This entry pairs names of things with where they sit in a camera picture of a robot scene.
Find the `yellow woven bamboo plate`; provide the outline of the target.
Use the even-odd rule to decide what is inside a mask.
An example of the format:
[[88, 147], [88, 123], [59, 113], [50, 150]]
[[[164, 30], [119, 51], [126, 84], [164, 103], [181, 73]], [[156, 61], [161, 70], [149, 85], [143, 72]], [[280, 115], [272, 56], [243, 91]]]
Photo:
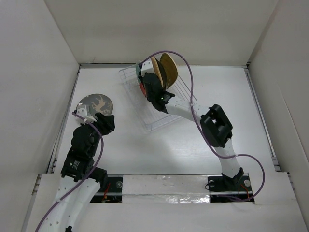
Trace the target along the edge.
[[166, 73], [166, 89], [170, 88], [178, 78], [178, 69], [175, 61], [168, 53], [163, 53], [160, 58], [160, 63], [162, 64]]

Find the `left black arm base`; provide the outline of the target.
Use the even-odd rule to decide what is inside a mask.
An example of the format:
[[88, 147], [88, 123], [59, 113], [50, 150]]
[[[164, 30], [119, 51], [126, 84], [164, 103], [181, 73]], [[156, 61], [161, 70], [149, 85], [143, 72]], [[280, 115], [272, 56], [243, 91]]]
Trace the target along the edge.
[[108, 176], [107, 184], [93, 197], [94, 203], [122, 203], [123, 176]]

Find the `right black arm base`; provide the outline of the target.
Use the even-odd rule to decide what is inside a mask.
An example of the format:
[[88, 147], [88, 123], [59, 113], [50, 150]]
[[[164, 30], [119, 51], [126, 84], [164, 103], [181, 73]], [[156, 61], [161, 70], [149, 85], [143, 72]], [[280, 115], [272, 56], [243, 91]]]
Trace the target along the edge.
[[242, 168], [235, 177], [223, 174], [207, 177], [205, 189], [209, 191], [211, 203], [254, 202], [249, 176]]

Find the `red and teal plate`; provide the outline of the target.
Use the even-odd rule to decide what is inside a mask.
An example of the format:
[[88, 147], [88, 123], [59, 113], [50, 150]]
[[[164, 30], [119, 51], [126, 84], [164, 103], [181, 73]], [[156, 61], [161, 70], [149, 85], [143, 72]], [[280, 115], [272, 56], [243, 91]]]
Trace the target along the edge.
[[137, 79], [138, 79], [138, 84], [139, 84], [140, 90], [142, 91], [143, 95], [146, 97], [146, 91], [145, 91], [143, 81], [142, 81], [142, 76], [141, 76], [141, 68], [140, 68], [140, 65], [138, 63], [136, 64], [135, 69], [136, 69], [136, 76], [137, 76]]

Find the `square woven bamboo tray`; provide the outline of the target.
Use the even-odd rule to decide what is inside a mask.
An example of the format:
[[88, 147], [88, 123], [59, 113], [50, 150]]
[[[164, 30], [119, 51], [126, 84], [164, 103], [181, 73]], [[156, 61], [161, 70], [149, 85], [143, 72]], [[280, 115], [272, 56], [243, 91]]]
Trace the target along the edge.
[[155, 57], [151, 57], [151, 62], [152, 62], [152, 65], [153, 65], [154, 73], [159, 78], [159, 80], [161, 82], [161, 86], [163, 87], [163, 79], [162, 79], [162, 76], [161, 76], [161, 71], [160, 71], [160, 68], [159, 68], [158, 60]]

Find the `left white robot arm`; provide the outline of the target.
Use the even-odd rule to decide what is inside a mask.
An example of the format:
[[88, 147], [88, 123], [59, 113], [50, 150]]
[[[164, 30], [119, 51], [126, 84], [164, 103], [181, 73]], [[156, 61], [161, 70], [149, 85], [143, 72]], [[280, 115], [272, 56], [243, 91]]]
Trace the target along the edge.
[[109, 186], [107, 171], [97, 167], [103, 153], [97, 160], [94, 156], [98, 148], [104, 148], [103, 136], [115, 129], [114, 115], [96, 113], [92, 118], [77, 111], [72, 114], [82, 122], [73, 132], [55, 199], [37, 232], [72, 232], [95, 194]]

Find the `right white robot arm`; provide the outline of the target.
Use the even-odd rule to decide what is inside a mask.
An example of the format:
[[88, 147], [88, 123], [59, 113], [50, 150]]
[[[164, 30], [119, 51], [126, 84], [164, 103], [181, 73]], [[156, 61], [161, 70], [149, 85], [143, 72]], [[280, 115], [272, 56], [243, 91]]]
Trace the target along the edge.
[[235, 191], [244, 172], [233, 149], [233, 126], [221, 106], [194, 106], [164, 90], [159, 77], [154, 73], [146, 73], [144, 76], [139, 74], [138, 80], [147, 100], [156, 110], [195, 122], [221, 164], [222, 176], [214, 181], [214, 186], [220, 188], [220, 191]]

